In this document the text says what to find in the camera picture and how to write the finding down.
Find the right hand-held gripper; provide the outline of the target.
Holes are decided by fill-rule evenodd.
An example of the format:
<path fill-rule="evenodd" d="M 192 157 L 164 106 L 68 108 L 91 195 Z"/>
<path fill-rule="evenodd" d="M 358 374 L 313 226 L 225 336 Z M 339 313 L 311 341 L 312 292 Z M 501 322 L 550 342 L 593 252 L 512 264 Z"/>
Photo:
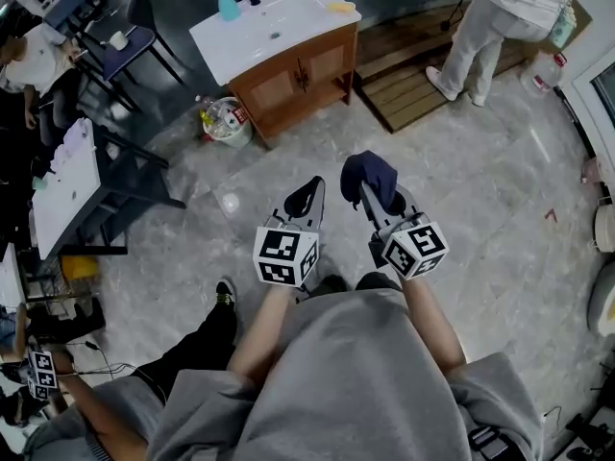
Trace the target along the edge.
<path fill-rule="evenodd" d="M 390 225 L 388 213 L 372 188 L 362 182 L 361 203 L 376 229 L 368 243 L 377 268 L 389 265 L 403 280 L 415 279 L 433 271 L 450 248 L 439 225 L 419 212 L 411 193 L 396 185 L 389 214 L 402 220 Z"/>

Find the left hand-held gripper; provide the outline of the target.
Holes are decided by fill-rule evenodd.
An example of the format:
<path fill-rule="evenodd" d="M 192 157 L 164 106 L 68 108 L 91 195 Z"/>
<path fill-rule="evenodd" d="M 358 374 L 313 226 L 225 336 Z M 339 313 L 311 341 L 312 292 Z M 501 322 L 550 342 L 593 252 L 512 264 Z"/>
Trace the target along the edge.
<path fill-rule="evenodd" d="M 325 193 L 325 181 L 314 176 L 257 227 L 253 262 L 261 282 L 303 286 L 320 257 Z"/>

